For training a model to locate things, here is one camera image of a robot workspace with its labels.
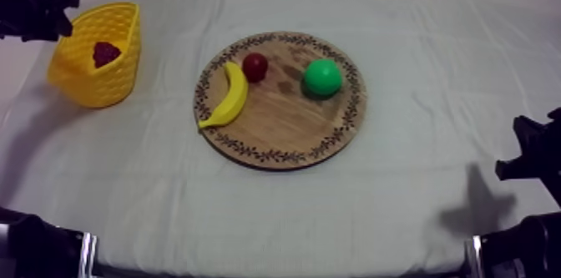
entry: banana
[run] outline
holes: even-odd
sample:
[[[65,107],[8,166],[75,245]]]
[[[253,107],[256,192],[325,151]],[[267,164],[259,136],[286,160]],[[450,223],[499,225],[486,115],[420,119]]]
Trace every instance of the banana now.
[[[227,125],[234,121],[240,114],[247,99],[249,88],[247,79],[241,67],[235,63],[227,62],[225,65],[226,76],[230,81],[230,89],[222,103],[215,108],[207,120],[199,121],[199,129],[210,126]]]

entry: plastic basket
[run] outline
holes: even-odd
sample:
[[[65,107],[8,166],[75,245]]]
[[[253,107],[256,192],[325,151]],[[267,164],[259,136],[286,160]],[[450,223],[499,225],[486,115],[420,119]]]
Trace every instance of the plastic basket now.
[[[62,38],[48,68],[48,81],[77,104],[102,108],[133,90],[140,55],[139,6],[110,3],[72,21],[73,35]],[[109,42],[121,54],[101,68],[94,66],[94,45]]]

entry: table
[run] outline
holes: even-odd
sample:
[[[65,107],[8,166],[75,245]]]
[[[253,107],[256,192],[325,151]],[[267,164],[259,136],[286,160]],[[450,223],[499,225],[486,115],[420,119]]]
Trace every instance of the table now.
[[[400,275],[458,267],[462,241],[558,209],[499,182],[520,114],[561,103],[561,19],[483,0],[95,0],[140,5],[133,93],[76,107],[38,55],[0,132],[0,204],[100,238],[100,260],[172,274]],[[368,107],[336,157],[290,174],[231,163],[196,132],[200,71],[253,33],[323,38]]]

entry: red apple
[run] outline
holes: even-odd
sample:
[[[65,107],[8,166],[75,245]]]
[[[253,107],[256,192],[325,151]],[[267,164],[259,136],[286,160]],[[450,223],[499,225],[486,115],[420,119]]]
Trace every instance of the red apple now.
[[[241,65],[241,69],[250,83],[257,83],[265,78],[267,68],[269,68],[269,62],[260,53],[248,54]]]

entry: round wooden tray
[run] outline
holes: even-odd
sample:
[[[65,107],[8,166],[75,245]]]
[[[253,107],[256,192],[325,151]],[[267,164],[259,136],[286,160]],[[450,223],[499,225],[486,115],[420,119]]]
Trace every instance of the round wooden tray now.
[[[224,127],[202,129],[222,154],[259,169],[299,169],[331,157],[355,136],[366,109],[366,88],[353,62],[326,41],[304,33],[261,33],[221,51],[203,70],[195,90],[195,118],[207,119],[228,92],[226,61],[241,65],[248,53],[269,60],[267,76],[250,83],[240,115]],[[301,91],[310,61],[330,58],[344,80],[326,100]]]

